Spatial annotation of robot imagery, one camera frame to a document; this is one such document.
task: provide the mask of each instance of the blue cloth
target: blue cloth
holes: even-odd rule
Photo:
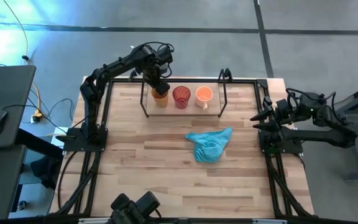
[[[185,135],[185,138],[196,144],[194,157],[197,162],[214,163],[221,157],[224,147],[230,141],[232,132],[232,128],[226,128],[222,131],[203,134],[189,133]]]

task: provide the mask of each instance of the gray floor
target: gray floor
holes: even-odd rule
[[[259,2],[266,29],[358,30],[358,1]],[[99,0],[97,4],[92,0],[10,0],[8,3],[24,24],[258,28],[252,0]],[[1,22],[16,22],[2,1]],[[34,82],[49,108],[62,98],[76,102],[83,76],[128,54],[131,45],[153,40],[175,46],[172,69],[177,76],[216,76],[220,68],[229,67],[235,77],[267,77],[259,34],[39,30],[27,31],[27,36],[31,64],[37,66]],[[267,45],[274,77],[284,78],[287,87],[325,94],[337,91],[337,101],[358,90],[358,35],[269,34]],[[0,63],[22,64],[20,56],[24,50],[20,30],[11,27],[0,30]],[[69,126],[69,107],[67,102],[57,106],[52,121]],[[28,121],[32,113],[32,109],[26,109],[23,120]],[[358,124],[358,116],[351,118]],[[23,123],[21,127],[38,136],[54,130],[51,124]],[[315,128],[308,122],[298,127]],[[358,221],[358,181],[342,180],[356,170],[351,151],[317,142],[304,143],[304,150],[315,213],[324,218]],[[36,211],[31,215],[46,213]]]

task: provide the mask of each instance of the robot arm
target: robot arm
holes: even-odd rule
[[[88,142],[99,141],[97,114],[106,84],[113,78],[134,68],[137,73],[143,72],[144,80],[159,94],[162,95],[169,90],[169,84],[160,77],[167,71],[168,64],[173,62],[171,53],[174,49],[170,47],[172,45],[162,44],[155,51],[148,44],[142,44],[134,48],[128,56],[119,57],[117,61],[109,65],[104,64],[102,68],[96,69],[85,79],[80,87],[85,102],[85,120],[81,130]]]
[[[261,121],[268,117],[267,123],[255,124],[254,127],[261,129],[265,134],[265,141],[269,145],[277,146],[286,141],[323,141],[343,148],[355,144],[357,133],[351,123],[340,118],[332,106],[327,105],[327,100],[334,99],[335,92],[328,97],[316,93],[305,93],[299,90],[300,97],[296,97],[294,89],[287,89],[288,98],[277,102],[277,108],[272,108],[272,102],[268,96],[264,98],[264,110],[251,118],[251,121]],[[296,106],[292,106],[290,98],[294,99]],[[292,124],[312,118],[313,124],[319,127],[330,127],[329,131],[300,131],[292,130],[284,124]]]

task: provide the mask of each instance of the transparent red cup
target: transparent red cup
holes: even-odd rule
[[[189,102],[190,95],[190,90],[187,87],[176,87],[172,92],[173,99],[175,100],[175,106],[178,109],[185,109],[187,107],[187,103]]]

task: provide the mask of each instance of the wooden table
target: wooden table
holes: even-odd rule
[[[267,80],[273,102],[287,97],[283,79]],[[252,127],[256,122],[249,121],[257,114],[252,85],[227,84],[228,103],[221,118],[146,118],[139,100],[139,83],[114,84],[107,123],[109,136],[99,166],[93,217],[110,216],[110,204],[120,193],[136,201],[148,190],[159,199],[161,206],[158,209],[163,217],[273,217],[266,163],[259,149],[257,130]],[[73,124],[83,117],[84,101],[80,95]],[[193,156],[194,143],[186,140],[184,135],[219,131],[229,126],[233,128],[232,138],[220,161],[197,163]],[[83,155],[79,152],[68,165],[62,182],[63,203],[78,185]],[[302,206],[313,213],[299,158],[284,154],[283,164],[288,188]],[[278,194],[284,212],[280,190]],[[56,210],[57,197],[53,199],[50,211]]]

